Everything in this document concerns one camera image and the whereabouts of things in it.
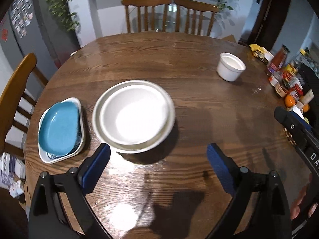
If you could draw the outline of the person's right hand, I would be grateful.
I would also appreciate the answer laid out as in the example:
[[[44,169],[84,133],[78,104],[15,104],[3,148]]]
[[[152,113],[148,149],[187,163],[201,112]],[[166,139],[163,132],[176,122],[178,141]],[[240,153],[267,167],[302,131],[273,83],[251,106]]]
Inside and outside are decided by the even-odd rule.
[[[294,220],[301,212],[301,204],[304,202],[304,198],[307,195],[307,190],[312,181],[312,174],[309,174],[309,182],[299,192],[298,198],[292,203],[290,207],[290,219]]]

